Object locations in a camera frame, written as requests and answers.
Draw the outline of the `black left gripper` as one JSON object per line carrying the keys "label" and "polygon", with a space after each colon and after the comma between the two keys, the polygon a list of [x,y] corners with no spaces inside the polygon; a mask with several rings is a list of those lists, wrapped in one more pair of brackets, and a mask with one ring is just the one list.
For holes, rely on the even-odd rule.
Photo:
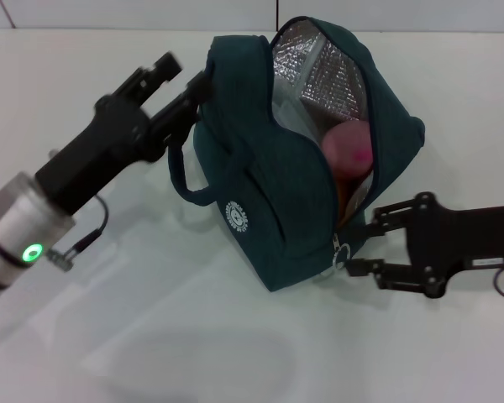
{"label": "black left gripper", "polygon": [[198,108],[213,96],[205,71],[153,117],[140,107],[180,72],[176,57],[166,52],[150,68],[138,68],[113,96],[96,103],[90,124],[35,174],[54,205],[72,215],[129,165],[154,163],[165,146],[186,142],[200,120]]}

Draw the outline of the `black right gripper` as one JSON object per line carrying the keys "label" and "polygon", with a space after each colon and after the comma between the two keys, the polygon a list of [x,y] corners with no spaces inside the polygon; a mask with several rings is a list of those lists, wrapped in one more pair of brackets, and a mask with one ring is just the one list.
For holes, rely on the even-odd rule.
{"label": "black right gripper", "polygon": [[371,275],[381,290],[423,294],[437,299],[449,280],[474,269],[479,259],[504,259],[504,207],[451,210],[432,193],[378,207],[369,222],[360,207],[344,217],[337,231],[337,250],[357,250],[370,238],[404,230],[409,264],[384,259],[351,259],[351,277]]}

